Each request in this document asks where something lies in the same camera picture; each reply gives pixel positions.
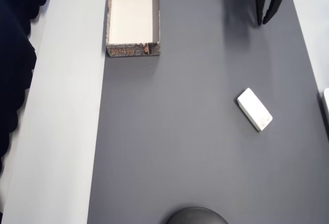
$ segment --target gray table surface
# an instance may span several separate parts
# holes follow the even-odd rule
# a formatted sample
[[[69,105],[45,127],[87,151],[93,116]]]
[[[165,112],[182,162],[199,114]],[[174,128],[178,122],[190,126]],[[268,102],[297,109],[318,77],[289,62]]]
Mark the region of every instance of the gray table surface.
[[[329,143],[291,0],[160,0],[161,56],[106,59],[88,223],[328,223]],[[273,121],[235,103],[250,87]]]

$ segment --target cardboard box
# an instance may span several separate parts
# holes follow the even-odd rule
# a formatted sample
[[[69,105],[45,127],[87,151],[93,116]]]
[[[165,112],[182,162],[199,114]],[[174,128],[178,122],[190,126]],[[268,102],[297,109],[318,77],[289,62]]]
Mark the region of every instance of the cardboard box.
[[[108,0],[110,57],[160,55],[159,0]]]

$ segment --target black fabric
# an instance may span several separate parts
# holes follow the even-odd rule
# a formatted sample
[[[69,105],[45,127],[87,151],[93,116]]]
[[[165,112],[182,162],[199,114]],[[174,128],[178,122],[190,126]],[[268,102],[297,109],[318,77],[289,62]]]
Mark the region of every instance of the black fabric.
[[[1,157],[8,150],[9,133],[17,128],[17,110],[24,103],[35,66],[36,54],[27,37],[30,19],[37,17],[45,3],[46,0],[0,0]]]

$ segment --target white table surface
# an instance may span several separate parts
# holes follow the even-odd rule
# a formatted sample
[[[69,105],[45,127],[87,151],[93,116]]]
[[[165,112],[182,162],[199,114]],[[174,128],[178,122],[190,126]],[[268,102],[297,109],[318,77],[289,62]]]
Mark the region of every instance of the white table surface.
[[[294,0],[320,92],[329,0]],[[51,0],[3,223],[86,223],[105,59],[107,0]]]

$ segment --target white eraser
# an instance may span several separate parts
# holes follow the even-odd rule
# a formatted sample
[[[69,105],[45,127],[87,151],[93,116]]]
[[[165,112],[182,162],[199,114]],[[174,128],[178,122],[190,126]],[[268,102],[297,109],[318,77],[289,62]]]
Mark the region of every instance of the white eraser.
[[[237,103],[259,132],[264,130],[273,119],[266,107],[250,88],[246,89],[237,98]]]

